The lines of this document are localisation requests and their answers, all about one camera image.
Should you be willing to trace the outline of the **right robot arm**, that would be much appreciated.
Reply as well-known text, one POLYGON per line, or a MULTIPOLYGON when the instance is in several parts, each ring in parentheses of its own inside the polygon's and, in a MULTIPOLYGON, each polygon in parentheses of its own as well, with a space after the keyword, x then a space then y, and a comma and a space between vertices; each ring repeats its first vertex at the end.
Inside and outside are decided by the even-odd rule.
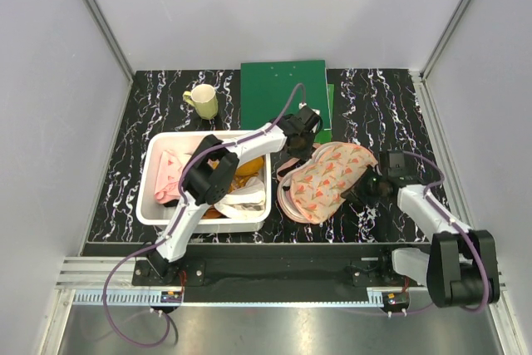
POLYGON ((387 285, 408 277, 427 288, 438 308, 460 307, 479 312, 500 299, 495 239, 475 230, 447 210, 414 175, 402 170, 380 174, 368 167, 341 193, 354 205, 393 200, 430 242, 426 254, 417 248, 399 248, 377 265, 378 278, 387 285))

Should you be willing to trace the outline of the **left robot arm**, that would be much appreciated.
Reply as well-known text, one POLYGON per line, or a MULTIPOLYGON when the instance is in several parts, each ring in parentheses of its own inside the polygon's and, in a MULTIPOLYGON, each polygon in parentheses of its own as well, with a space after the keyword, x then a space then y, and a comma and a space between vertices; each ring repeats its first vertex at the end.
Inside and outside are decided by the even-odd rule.
POLYGON ((293 158, 308 160, 314 138, 323 128, 322 117, 308 106, 280 116, 256 131, 229 140, 206 136, 198 145, 178 183, 180 200, 170 222, 146 249, 150 275, 163 285, 179 277, 178 261, 207 209, 229 193, 239 166, 270 153, 286 151, 293 158))

